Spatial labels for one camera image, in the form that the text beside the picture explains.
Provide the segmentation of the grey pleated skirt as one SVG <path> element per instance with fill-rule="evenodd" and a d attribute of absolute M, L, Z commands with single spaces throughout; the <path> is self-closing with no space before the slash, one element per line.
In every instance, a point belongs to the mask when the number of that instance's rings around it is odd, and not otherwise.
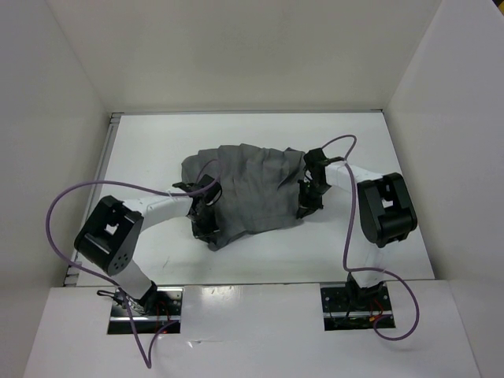
<path fill-rule="evenodd" d="M 246 235 L 293 228 L 302 223 L 298 210 L 298 181 L 303 178 L 304 153 L 240 144 L 200 150 L 181 163 L 184 183 L 200 174 L 220 177 L 221 195 L 213 204 L 220 229 L 219 246 Z"/>

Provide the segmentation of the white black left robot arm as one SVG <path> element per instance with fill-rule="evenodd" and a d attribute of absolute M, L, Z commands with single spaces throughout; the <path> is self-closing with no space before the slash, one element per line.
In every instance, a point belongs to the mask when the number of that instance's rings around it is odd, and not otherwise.
<path fill-rule="evenodd" d="M 196 239 L 205 243 L 217 240 L 220 229 L 213 201 L 205 195 L 169 192 L 124 202 L 107 195 L 85 221 L 74 247 L 122 288 L 131 308 L 145 315 L 155 309 L 159 295 L 157 284 L 134 261 L 140 234 L 181 217 L 191 220 Z"/>

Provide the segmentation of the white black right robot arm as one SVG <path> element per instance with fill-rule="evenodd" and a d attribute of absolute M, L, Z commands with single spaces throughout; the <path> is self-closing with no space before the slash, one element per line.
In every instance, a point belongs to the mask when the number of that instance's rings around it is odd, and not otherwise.
<path fill-rule="evenodd" d="M 323 209 L 331 188 L 350 193 L 350 219 L 343 248 L 347 272 L 345 299 L 364 309 L 382 290 L 388 246 L 417 228 L 417 215 L 401 174 L 387 175 L 348 165 L 342 158 L 307 162 L 299 182 L 298 211 L 302 219 Z"/>

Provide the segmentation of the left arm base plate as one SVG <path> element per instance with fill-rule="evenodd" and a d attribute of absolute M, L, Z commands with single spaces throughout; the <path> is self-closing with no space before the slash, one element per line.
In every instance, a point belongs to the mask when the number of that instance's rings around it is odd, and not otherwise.
<path fill-rule="evenodd" d="M 132 335 L 124 298 L 119 291 L 111 292 L 98 290 L 98 296 L 112 300 L 107 334 L 108 335 Z M 146 307 L 129 299 L 132 319 L 139 334 L 154 335 L 179 334 L 181 327 L 181 313 L 183 304 L 182 287 L 159 287 L 157 297 L 153 303 Z"/>

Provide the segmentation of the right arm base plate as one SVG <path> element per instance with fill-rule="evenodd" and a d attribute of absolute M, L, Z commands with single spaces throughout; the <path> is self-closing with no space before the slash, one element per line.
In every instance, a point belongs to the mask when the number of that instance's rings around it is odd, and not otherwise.
<path fill-rule="evenodd" d="M 395 328 L 388 289 L 364 299 L 351 299 L 344 283 L 321 285 L 321 307 L 326 332 Z"/>

